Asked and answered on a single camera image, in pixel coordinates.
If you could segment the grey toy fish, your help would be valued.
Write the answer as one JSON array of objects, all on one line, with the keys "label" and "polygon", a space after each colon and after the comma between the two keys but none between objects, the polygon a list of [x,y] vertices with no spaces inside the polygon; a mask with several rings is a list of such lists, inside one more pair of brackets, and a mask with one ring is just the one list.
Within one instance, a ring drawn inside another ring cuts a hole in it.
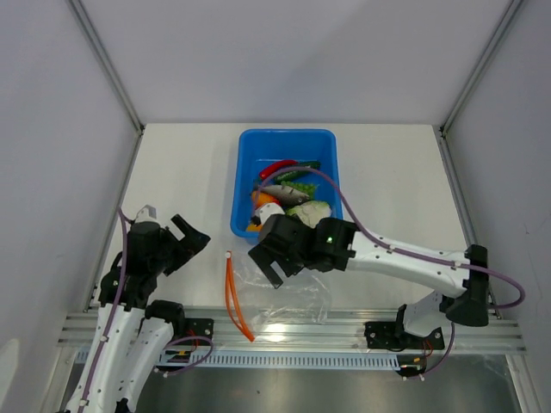
[{"label": "grey toy fish", "polygon": [[268,185],[262,188],[259,185],[255,185],[253,189],[273,196],[281,205],[286,207],[298,206],[312,199],[308,194],[299,189],[286,185]]}]

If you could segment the clear orange zip bag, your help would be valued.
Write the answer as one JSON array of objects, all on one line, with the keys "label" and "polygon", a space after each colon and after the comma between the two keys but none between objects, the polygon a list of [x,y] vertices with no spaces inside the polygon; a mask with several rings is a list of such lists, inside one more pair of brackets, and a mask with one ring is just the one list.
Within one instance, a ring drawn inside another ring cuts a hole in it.
[{"label": "clear orange zip bag", "polygon": [[247,254],[228,250],[225,259],[226,312],[248,342],[273,324],[325,322],[331,294],[319,277],[306,271],[275,288]]}]

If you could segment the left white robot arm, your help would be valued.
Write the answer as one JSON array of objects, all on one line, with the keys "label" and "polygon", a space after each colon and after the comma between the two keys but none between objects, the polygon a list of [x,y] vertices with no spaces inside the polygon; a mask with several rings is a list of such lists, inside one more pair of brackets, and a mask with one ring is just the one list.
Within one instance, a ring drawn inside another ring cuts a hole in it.
[{"label": "left white robot arm", "polygon": [[183,306],[151,300],[160,275],[169,276],[205,249],[210,237],[176,214],[169,226],[143,207],[134,219],[119,216],[121,251],[102,277],[95,334],[66,412],[133,412],[160,355],[190,344],[214,351],[212,331],[193,326]]}]

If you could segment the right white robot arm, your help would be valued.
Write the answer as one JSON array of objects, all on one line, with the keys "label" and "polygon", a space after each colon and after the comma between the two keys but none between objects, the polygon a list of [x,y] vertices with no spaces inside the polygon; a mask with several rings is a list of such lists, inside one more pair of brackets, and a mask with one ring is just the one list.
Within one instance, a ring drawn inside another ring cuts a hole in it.
[{"label": "right white robot arm", "polygon": [[402,305],[394,340],[412,347],[450,322],[466,327],[489,323],[487,249],[430,250],[379,235],[366,235],[353,222],[321,219],[315,227],[276,214],[264,224],[248,253],[274,288],[304,269],[384,274],[431,289],[414,304]]}]

